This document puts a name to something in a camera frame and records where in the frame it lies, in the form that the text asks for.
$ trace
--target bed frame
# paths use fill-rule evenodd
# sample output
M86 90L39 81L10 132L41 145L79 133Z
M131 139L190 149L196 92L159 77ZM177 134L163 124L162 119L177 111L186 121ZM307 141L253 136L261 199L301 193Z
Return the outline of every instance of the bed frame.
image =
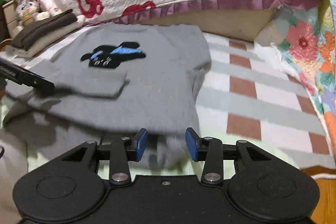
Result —
M9 33L17 26L14 2L3 6ZM271 21L271 10L204 10L152 18L140 24L198 25L202 31L253 42L257 34Z

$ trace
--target pink flower print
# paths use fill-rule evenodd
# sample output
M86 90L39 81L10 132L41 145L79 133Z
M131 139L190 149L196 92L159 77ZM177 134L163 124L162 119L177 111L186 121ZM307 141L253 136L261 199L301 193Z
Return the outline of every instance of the pink flower print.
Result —
M309 23L299 21L296 27L289 27L287 40L290 43L289 53L297 60L313 61L317 54L317 37Z
M308 89L310 95L313 96L315 94L315 88L308 83L306 76L302 72L299 73L299 77L302 84Z

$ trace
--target wooden furniture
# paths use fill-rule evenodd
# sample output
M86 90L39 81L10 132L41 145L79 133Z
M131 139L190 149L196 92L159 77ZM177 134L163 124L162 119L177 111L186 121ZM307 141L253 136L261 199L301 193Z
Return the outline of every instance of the wooden furniture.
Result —
M3 9L0 8L0 41L10 38Z
M310 167L302 171L310 176L316 174L336 175L336 170L321 166ZM320 188L320 200L311 219L316 224L334 224L336 223L336 180L318 179L316 182Z
M13 30L17 26L16 13L15 13L15 2L11 1L2 6L4 13L4 19L7 25L7 32L10 37L12 37Z

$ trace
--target metal rivet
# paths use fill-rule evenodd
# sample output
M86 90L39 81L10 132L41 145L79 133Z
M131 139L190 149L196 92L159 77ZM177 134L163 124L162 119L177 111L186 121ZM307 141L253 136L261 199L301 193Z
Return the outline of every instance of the metal rivet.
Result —
M125 181L125 180L128 179L128 175L125 174L125 173L115 173L115 174L112 175L112 179L114 181L118 181L118 182L119 181Z
M207 181L217 181L221 179L221 175L217 173L208 173L204 176Z

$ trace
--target stuffed bunny toy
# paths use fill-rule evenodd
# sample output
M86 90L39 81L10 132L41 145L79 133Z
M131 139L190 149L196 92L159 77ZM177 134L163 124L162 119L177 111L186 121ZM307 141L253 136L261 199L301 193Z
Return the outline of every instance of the stuffed bunny toy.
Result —
M37 0L16 0L16 2L16 14L19 19L19 25L14 29L13 36L16 36L24 26L50 17L48 12L40 13L40 6Z

